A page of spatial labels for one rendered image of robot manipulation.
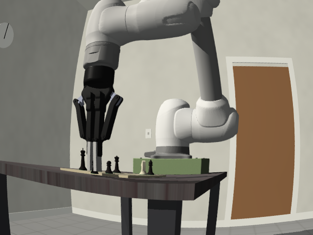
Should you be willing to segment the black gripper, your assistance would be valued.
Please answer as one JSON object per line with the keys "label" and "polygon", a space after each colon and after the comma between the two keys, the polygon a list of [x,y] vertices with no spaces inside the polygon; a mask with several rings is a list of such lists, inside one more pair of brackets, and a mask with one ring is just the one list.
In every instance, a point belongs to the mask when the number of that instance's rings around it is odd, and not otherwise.
{"label": "black gripper", "polygon": [[102,171],[102,143],[111,138],[116,114],[123,102],[123,98],[114,93],[114,73],[114,69],[107,66],[88,67],[84,74],[81,96],[73,100],[80,138],[87,141],[87,170],[90,171],[92,168],[93,171]]}

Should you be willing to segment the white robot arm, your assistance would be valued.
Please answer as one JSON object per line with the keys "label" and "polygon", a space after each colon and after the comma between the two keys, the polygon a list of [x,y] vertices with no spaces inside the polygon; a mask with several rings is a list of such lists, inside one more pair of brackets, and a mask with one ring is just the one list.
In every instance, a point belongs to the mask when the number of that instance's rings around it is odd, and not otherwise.
{"label": "white robot arm", "polygon": [[[220,142],[238,133],[239,115],[222,95],[210,17],[220,0],[100,0],[86,30],[83,68],[118,68],[120,47],[140,40],[191,33],[201,96],[196,108],[182,99],[163,102],[156,118],[156,150],[151,159],[192,159],[189,144]],[[125,6],[125,7],[124,7]],[[152,156],[154,155],[154,156]]]}

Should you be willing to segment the cream and black chessboard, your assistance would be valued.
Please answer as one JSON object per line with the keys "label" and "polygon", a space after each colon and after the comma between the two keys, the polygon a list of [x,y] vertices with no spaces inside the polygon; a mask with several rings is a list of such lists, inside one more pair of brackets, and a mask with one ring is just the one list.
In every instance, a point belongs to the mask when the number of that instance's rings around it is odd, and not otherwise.
{"label": "cream and black chessboard", "polygon": [[[92,174],[90,173],[91,171],[81,171],[81,170],[75,170],[75,169],[68,169],[68,168],[60,168],[60,170],[65,170],[65,171],[72,171],[72,172],[78,172],[78,173],[85,173],[85,174]],[[118,175],[119,174],[119,175]],[[101,172],[99,174],[93,174],[93,175],[102,175],[102,176],[111,176],[111,177],[121,177],[121,178],[156,178],[156,177],[166,177],[166,175],[138,175],[138,174],[130,174],[129,175],[124,175],[122,173],[117,173],[117,174],[107,174],[105,172]]]}

